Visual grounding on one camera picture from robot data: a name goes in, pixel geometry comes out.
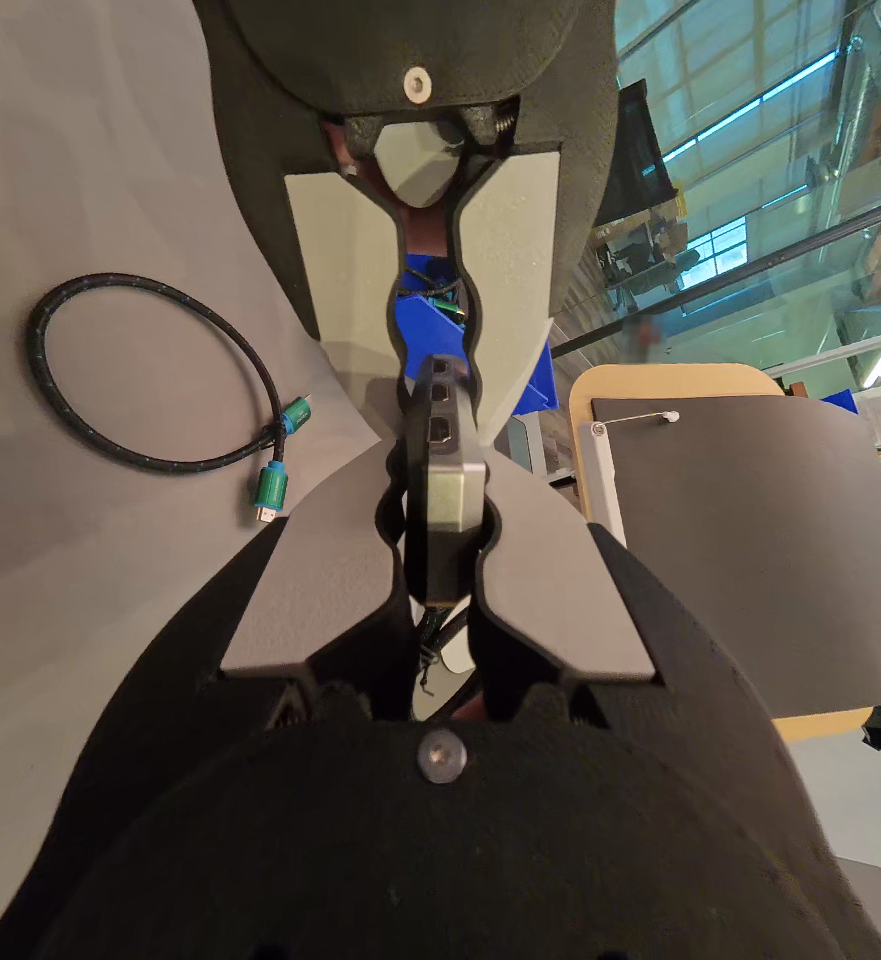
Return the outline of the black hanging panel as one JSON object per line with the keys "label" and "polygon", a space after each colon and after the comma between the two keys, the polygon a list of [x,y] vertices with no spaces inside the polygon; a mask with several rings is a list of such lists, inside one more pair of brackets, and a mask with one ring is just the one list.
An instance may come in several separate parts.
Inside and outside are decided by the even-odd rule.
{"label": "black hanging panel", "polygon": [[678,195],[648,105],[647,80],[619,91],[614,151],[595,228],[673,201]]}

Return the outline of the glass balcony railing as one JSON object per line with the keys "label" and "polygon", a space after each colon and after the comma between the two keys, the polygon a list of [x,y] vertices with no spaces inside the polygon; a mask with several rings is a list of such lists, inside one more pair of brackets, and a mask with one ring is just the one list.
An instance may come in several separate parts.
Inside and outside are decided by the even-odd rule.
{"label": "glass balcony railing", "polygon": [[762,303],[763,296],[771,297],[794,289],[808,275],[818,278],[824,275],[825,264],[831,259],[829,249],[848,246],[853,238],[880,227],[881,204],[755,260],[724,270],[689,289],[629,313],[625,318],[613,319],[578,334],[571,341],[554,345],[551,358],[557,362],[585,352],[617,337],[624,330],[639,333],[646,322],[657,325],[667,318],[672,330],[690,330],[694,321],[711,322],[727,316],[735,307],[757,306]]}

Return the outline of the grey multiport hub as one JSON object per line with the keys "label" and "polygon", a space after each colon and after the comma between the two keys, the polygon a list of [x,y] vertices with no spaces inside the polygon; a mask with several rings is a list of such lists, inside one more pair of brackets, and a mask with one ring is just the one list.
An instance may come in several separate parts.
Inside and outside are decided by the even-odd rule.
{"label": "grey multiport hub", "polygon": [[486,543],[488,467],[463,358],[423,360],[403,424],[407,586],[424,608],[453,608],[471,593]]}

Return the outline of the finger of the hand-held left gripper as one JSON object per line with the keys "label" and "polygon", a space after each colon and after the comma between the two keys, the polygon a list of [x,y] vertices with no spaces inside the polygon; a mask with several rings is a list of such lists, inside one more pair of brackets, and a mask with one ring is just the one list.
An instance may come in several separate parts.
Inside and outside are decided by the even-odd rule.
{"label": "finger of the hand-held left gripper", "polygon": [[406,351],[394,308],[399,224],[341,174],[289,174],[284,185],[319,345],[367,426],[381,440],[397,438]]}
{"label": "finger of the hand-held left gripper", "polygon": [[513,155],[488,169],[454,211],[455,262],[465,281],[474,417],[492,445],[515,411],[551,324],[560,155]]}

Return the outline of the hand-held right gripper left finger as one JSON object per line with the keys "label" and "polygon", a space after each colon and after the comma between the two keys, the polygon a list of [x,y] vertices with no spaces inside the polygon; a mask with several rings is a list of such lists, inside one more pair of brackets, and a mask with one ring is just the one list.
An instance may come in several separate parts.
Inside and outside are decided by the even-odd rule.
{"label": "hand-held right gripper left finger", "polygon": [[399,550],[403,453],[379,441],[292,509],[221,659],[226,678],[343,684],[376,719],[411,717],[419,644]]}

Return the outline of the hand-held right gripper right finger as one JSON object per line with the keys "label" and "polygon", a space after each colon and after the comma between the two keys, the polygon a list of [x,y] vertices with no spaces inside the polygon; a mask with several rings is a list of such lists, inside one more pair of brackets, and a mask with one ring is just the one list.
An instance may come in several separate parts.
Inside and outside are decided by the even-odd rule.
{"label": "hand-held right gripper right finger", "polygon": [[589,524],[508,458],[487,458],[469,651],[487,717],[512,719],[529,690],[648,683],[656,667]]}

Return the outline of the blue plastic bin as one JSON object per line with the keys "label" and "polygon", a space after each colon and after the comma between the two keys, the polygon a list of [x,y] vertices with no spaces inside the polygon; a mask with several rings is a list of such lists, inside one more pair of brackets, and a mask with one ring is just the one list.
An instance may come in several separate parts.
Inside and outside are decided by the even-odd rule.
{"label": "blue plastic bin", "polygon": [[[411,255],[428,256],[428,254],[407,253],[405,266],[407,258]],[[463,341],[468,315],[458,322],[430,305],[425,298],[419,295],[406,295],[403,289],[405,271],[406,268],[396,295],[395,317],[408,352],[405,376],[414,378],[423,360],[430,354],[452,354],[466,359]],[[545,343],[513,414],[522,416],[556,411],[559,408],[550,345]]]}

